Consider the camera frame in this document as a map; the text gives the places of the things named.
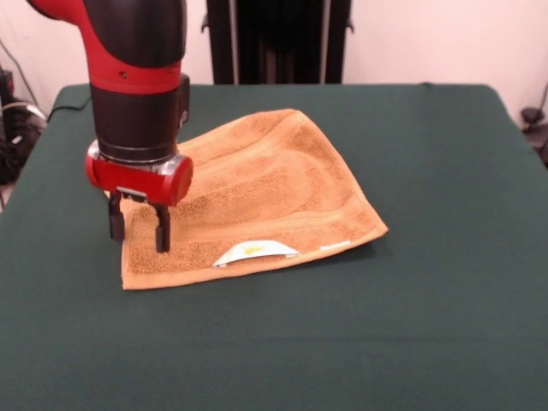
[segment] black stand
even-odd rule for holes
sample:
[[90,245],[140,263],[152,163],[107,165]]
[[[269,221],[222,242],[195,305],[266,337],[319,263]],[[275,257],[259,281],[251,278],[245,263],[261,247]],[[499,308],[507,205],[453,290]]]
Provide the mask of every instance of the black stand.
[[207,0],[215,84],[341,83],[351,0]]

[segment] green tablecloth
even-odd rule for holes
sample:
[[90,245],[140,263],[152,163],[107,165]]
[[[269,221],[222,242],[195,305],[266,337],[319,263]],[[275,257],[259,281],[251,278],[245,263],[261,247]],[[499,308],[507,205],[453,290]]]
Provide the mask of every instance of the green tablecloth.
[[144,292],[85,176],[88,96],[61,92],[0,216],[0,409],[548,409],[548,175],[490,88],[195,86],[182,139],[303,110],[390,233]]

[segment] towel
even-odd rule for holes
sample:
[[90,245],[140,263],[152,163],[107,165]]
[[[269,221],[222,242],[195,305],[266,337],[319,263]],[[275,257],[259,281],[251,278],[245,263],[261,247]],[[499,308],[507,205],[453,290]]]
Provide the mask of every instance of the towel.
[[274,271],[344,252],[388,228],[341,155],[298,110],[258,112],[192,140],[188,195],[157,253],[152,207],[123,200],[122,288],[160,289]]

